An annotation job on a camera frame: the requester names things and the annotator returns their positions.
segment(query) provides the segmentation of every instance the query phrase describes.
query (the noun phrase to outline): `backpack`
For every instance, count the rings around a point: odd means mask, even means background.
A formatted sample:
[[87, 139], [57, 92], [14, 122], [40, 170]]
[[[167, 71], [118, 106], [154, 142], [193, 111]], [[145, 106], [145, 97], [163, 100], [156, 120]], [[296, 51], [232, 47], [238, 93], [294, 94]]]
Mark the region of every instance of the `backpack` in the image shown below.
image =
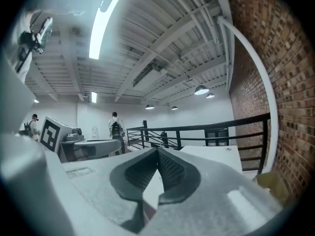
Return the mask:
[[24, 123], [24, 129], [25, 129], [25, 133], [29, 136], [29, 137], [33, 137], [33, 133], [32, 133], [32, 130], [31, 130], [31, 122], [33, 120], [31, 120], [29, 123], [27, 122], [26, 125]]
[[121, 128], [120, 128], [120, 125], [117, 123], [117, 122], [114, 122], [112, 127], [111, 127], [111, 133], [112, 133], [112, 136], [114, 135], [121, 135]]

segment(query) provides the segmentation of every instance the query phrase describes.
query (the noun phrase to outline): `metal railing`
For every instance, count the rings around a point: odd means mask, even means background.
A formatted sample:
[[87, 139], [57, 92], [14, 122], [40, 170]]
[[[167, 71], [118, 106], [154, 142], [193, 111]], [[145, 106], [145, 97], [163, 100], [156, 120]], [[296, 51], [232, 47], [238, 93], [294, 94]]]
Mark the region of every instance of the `metal railing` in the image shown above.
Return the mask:
[[[268, 123], [267, 121], [270, 119], [270, 113], [263, 114], [259, 116], [226, 121], [215, 124], [207, 124], [207, 125], [196, 125], [196, 126], [181, 126], [181, 127], [165, 127], [165, 128], [148, 128], [147, 121], [143, 121], [142, 127], [129, 128], [127, 129], [127, 138], [128, 145], [134, 148], [149, 148], [147, 145], [151, 145], [151, 147], [161, 147], [164, 146], [166, 148], [173, 148], [176, 150], [180, 150], [182, 148], [181, 141], [215, 141], [216, 144], [219, 143], [219, 140], [232, 140], [232, 139], [240, 139], [240, 138], [249, 138], [255, 136], [262, 136], [262, 144], [248, 146], [248, 147], [238, 147], [238, 150], [249, 150], [255, 148], [262, 148], [261, 155], [256, 157], [245, 157], [241, 158], [242, 162], [246, 161], [256, 161], [260, 160], [259, 166], [254, 168], [243, 168], [243, 171], [255, 171], [258, 170], [258, 173], [262, 172], [264, 162], [267, 154], [267, 141], [268, 141]], [[229, 128], [241, 125], [247, 125], [252, 123], [262, 123], [262, 132], [256, 132], [247, 135], [239, 135], [239, 136], [228, 136], [228, 137], [213, 137], [213, 138], [182, 138], [180, 131], [192, 131], [192, 130], [215, 130], [220, 128]], [[176, 137], [165, 137], [156, 133], [156, 131], [175, 131]]]

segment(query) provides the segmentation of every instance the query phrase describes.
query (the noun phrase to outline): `white wall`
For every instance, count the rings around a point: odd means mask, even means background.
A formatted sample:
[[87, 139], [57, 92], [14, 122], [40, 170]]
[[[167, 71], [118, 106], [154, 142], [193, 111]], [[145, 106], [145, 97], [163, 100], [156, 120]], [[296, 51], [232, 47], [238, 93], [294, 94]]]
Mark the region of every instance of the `white wall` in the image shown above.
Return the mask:
[[[86, 139], [92, 139], [92, 128], [97, 127], [100, 139], [109, 139], [108, 121], [113, 112], [123, 120], [125, 128], [142, 126], [147, 120], [149, 128], [174, 127], [211, 124], [234, 120], [231, 101], [225, 87], [212, 90], [215, 97], [206, 99], [206, 95], [191, 96], [174, 102], [178, 110], [156, 106], [146, 110], [144, 105], [130, 104], [94, 104], [77, 102], [40, 102], [34, 104], [25, 122], [32, 114], [37, 114], [40, 129], [46, 116], [55, 118], [69, 126], [81, 127]], [[168, 137], [176, 137], [175, 132], [167, 132]], [[229, 135], [235, 135], [235, 129], [229, 129]], [[181, 131], [181, 137], [204, 138], [204, 131]], [[182, 145], [205, 145], [204, 141], [182, 141]]]

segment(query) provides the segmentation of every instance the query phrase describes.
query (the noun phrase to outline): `cap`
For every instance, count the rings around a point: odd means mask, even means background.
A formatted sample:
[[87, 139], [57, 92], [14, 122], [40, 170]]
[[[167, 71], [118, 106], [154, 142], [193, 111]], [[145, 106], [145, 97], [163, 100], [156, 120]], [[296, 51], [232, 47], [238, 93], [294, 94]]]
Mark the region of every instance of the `cap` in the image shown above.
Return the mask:
[[33, 114], [33, 117], [36, 117], [36, 120], [38, 120], [38, 119], [37, 119], [37, 114]]

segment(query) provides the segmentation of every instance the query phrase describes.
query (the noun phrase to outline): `white curved pole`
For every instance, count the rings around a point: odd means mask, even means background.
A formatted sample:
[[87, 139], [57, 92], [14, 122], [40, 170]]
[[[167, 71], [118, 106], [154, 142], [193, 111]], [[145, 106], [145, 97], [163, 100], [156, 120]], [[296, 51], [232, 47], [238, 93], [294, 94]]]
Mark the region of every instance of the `white curved pole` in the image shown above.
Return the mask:
[[227, 21], [224, 17], [218, 17], [219, 23], [224, 24], [226, 27], [230, 29], [230, 31], [240, 40], [240, 42], [244, 45], [248, 53], [250, 54], [252, 60], [254, 61], [259, 74], [261, 76], [262, 82], [266, 89], [270, 116], [271, 116], [271, 136], [270, 136], [270, 146], [269, 146], [269, 154], [267, 158], [267, 164], [263, 172], [269, 172], [272, 169], [274, 164], [277, 144], [278, 144], [278, 131], [279, 131], [279, 123], [278, 123], [278, 110], [277, 110], [277, 103], [275, 94], [267, 73], [267, 70], [262, 63], [260, 57], [258, 56], [257, 52], [250, 44], [250, 42], [244, 37], [243, 34], [236, 27], [234, 27], [229, 21]]

